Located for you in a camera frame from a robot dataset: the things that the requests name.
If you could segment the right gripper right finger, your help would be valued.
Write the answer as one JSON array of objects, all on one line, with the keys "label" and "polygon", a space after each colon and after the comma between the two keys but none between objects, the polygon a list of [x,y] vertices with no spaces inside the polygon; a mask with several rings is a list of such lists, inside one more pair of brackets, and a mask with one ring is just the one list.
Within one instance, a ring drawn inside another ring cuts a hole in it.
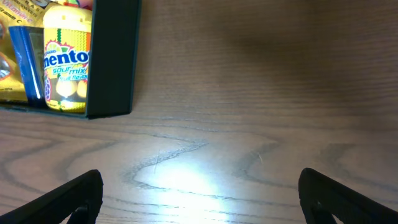
[{"label": "right gripper right finger", "polygon": [[298,194],[308,224],[397,223],[396,211],[311,168],[302,170]]}]

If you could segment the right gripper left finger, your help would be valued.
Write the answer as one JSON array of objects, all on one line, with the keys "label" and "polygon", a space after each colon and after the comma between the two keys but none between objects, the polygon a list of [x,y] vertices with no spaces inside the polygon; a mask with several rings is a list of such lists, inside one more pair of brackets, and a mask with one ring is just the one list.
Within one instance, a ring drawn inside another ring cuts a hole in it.
[{"label": "right gripper left finger", "polygon": [[95,224],[103,203],[103,180],[94,169],[45,195],[1,215],[1,223]]}]

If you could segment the small blue cardboard box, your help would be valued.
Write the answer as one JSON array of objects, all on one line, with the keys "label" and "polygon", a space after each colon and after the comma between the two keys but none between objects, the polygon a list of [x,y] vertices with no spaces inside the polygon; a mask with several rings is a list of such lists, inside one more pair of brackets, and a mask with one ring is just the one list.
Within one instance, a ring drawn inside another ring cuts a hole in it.
[{"label": "small blue cardboard box", "polygon": [[28,104],[36,108],[46,107],[44,29],[29,26],[10,26],[9,33]]}]

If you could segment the dark green box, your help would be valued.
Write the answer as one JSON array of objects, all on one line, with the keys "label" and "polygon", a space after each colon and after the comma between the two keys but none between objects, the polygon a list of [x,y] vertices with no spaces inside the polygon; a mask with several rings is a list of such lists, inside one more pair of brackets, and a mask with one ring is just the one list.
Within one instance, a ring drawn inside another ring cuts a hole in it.
[{"label": "dark green box", "polygon": [[80,119],[109,118],[131,113],[141,6],[141,0],[94,2],[84,113],[61,112],[20,103],[1,103],[1,110]]}]

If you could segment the yellow Mentos gum bottle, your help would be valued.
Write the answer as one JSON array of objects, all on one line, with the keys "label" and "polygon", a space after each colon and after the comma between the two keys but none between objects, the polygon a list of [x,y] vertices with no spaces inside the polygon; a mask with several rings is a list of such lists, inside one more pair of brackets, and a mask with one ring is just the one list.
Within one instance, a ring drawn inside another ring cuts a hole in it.
[{"label": "yellow Mentos gum bottle", "polygon": [[44,15],[44,94],[53,110],[84,113],[92,12],[52,6]]}]

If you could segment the yellow Hacks candy bag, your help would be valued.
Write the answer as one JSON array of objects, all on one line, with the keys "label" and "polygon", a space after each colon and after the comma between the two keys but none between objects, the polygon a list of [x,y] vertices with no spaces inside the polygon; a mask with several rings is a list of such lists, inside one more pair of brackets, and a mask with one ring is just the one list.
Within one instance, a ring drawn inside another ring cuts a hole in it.
[{"label": "yellow Hacks candy bag", "polygon": [[43,16],[57,1],[1,0],[1,101],[27,103],[9,28],[43,27]]}]

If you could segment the green Haribo gummy bag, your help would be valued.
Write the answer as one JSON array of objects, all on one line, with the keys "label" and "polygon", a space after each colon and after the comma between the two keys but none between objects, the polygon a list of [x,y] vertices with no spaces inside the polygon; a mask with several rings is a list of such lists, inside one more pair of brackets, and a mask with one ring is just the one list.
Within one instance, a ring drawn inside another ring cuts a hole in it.
[{"label": "green Haribo gummy bag", "polygon": [[58,0],[58,3],[64,6],[79,7],[92,11],[94,0]]}]

